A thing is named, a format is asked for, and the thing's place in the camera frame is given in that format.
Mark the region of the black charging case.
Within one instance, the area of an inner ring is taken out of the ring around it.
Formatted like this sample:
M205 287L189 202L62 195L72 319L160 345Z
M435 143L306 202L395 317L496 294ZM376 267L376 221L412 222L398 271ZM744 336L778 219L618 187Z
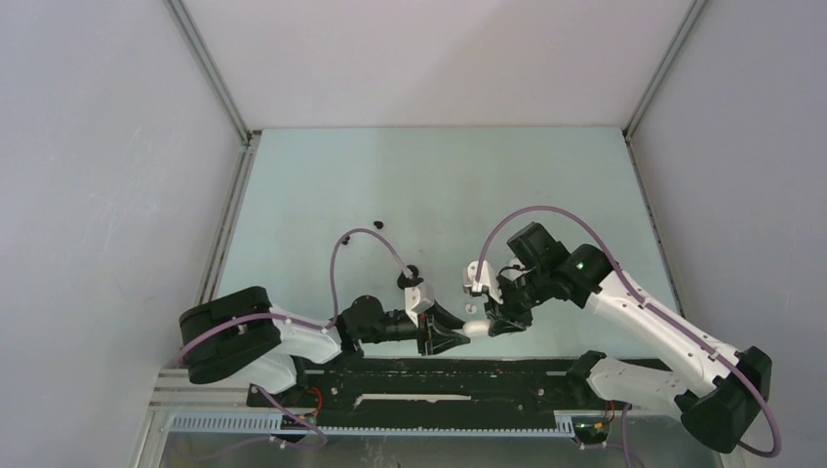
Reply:
M397 277L396 284L400 290L413 288L423 282L419 270L415 265L409 264Z

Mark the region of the white charging case with dot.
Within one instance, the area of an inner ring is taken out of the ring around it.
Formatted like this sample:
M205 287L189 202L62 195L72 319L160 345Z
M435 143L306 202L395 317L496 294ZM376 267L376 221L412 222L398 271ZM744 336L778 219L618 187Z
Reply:
M518 258L514 257L500 270L499 274L507 278L509 281L514 281L525 272L526 267Z

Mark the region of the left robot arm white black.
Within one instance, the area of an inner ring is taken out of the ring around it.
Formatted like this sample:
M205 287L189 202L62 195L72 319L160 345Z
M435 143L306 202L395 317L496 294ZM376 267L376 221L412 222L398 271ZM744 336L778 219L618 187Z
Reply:
M472 325L442 307L426 284L406 288L404 300L403 309L386 310L362 295L328 323L290 313L265 288L249 287L180 316L176 361L193 384L252 383L291 407L308 393L300 360L325 365L362 357L364 344L407 340L433 356L470 342Z

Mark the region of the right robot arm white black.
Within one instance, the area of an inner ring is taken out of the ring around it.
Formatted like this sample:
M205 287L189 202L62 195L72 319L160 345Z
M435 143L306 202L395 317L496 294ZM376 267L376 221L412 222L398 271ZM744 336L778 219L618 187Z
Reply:
M486 298L489 336L521 332L532 311L569 301L631 333L666 365L626 364L599 351L583 354L568 372L567 392L579 407L628 403L682 423L707 448L731 453L768 402L772 360L756 346L743 350L688 322L610 263L599 248L569 251L532 222L507 242L511 264L496 270L471 262L463 286Z

